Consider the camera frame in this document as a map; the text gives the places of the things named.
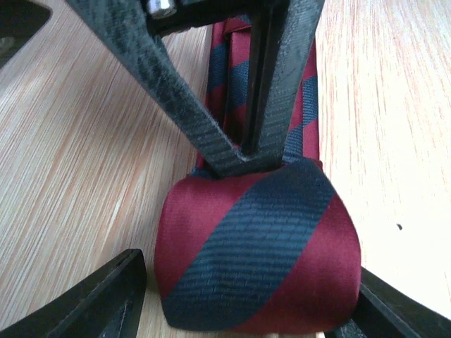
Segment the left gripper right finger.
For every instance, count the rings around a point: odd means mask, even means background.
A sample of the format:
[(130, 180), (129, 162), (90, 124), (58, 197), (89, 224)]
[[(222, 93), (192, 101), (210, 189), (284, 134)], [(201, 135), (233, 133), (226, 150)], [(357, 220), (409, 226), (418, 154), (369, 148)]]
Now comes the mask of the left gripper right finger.
[(448, 338), (450, 320), (409, 298), (366, 268), (357, 306), (350, 320), (326, 338)]

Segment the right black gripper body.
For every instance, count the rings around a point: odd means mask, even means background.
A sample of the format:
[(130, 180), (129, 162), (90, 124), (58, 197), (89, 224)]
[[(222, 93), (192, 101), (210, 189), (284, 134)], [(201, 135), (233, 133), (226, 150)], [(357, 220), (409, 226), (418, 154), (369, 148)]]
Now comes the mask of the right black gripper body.
[(290, 5), (289, 1), (172, 1), (166, 13), (150, 13), (150, 5), (155, 3), (144, 3), (144, 27), (149, 35), (169, 35), (241, 15), (265, 35), (285, 17)]

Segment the red navy striped tie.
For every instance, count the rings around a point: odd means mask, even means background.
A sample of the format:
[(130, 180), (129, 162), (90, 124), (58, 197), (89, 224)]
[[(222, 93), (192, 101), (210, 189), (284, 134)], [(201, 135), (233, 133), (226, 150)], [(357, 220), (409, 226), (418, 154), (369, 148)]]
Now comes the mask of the red navy striped tie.
[(361, 249), (322, 170), (316, 54), (295, 99), (282, 167), (217, 179), (199, 158), (164, 202), (154, 271), (175, 329), (311, 334), (349, 320)]

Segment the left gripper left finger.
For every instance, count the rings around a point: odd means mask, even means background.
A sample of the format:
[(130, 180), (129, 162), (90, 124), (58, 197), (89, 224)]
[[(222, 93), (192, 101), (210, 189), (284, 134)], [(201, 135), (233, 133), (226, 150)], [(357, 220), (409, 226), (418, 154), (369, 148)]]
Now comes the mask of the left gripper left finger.
[(2, 337), (136, 337), (147, 286), (144, 256), (127, 249)]

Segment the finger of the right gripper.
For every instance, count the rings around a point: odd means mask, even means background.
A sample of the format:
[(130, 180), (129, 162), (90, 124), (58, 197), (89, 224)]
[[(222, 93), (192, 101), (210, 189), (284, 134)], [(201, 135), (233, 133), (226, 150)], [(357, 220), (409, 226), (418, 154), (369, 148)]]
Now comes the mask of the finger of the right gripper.
[(249, 14), (251, 46), (243, 172), (277, 168), (323, 1), (269, 1)]
[(72, 0), (68, 5), (151, 95), (218, 175), (244, 175), (253, 171), (253, 161), (233, 146), (173, 67), (161, 39), (148, 33), (140, 1)]

